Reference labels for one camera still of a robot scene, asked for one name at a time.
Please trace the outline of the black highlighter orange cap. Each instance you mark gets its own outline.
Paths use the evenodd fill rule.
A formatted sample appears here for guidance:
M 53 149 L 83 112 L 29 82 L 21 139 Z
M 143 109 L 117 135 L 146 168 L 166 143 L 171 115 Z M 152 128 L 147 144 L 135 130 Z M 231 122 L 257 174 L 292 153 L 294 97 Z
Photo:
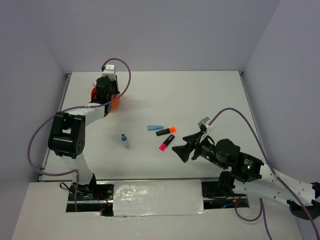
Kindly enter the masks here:
M 167 135 L 167 134 L 172 134 L 175 133 L 177 130 L 175 127 L 170 127 L 170 128 L 166 128 L 166 129 L 162 129 L 156 132 L 157 136 L 163 136 L 163 135 Z

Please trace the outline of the blue translucent pen cap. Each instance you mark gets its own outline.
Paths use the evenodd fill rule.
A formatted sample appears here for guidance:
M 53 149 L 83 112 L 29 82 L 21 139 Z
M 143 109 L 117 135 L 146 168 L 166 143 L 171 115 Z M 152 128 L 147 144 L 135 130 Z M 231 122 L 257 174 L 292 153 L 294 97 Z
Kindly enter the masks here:
M 163 125 L 148 125 L 147 130 L 148 131 L 160 131 L 163 130 L 164 126 Z

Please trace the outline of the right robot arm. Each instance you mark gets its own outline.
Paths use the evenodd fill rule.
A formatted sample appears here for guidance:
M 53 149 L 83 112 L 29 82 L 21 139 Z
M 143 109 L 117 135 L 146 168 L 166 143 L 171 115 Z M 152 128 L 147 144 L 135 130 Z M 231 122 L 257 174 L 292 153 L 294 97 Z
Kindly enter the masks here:
M 275 201 L 296 217 L 316 219 L 320 215 L 318 182 L 306 183 L 271 168 L 262 160 L 241 152 L 241 148 L 225 138 L 214 143 L 210 136 L 198 132 L 183 137 L 185 145 L 172 150 L 186 163 L 202 157 L 221 168 L 217 190 L 223 196 L 255 195 Z

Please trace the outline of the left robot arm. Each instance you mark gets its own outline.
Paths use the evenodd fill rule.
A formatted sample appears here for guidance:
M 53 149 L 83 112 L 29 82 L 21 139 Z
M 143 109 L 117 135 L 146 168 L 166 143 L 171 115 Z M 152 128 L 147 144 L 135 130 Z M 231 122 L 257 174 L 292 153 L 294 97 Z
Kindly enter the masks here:
M 103 74 L 96 80 L 91 101 L 85 108 L 70 112 L 59 111 L 54 115 L 48 148 L 59 156 L 73 173 L 72 181 L 78 184 L 77 192 L 91 200 L 97 196 L 98 187 L 94 173 L 89 169 L 83 150 L 85 148 L 86 127 L 106 117 L 112 104 L 103 105 L 120 94 L 117 75 Z

